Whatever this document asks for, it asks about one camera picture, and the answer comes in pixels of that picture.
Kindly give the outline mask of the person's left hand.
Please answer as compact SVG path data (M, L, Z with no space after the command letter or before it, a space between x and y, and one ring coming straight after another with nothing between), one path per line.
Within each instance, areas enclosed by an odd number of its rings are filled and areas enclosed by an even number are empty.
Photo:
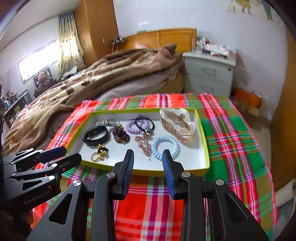
M16 229L20 232L31 232L34 222L33 211L29 210L22 214L11 214Z

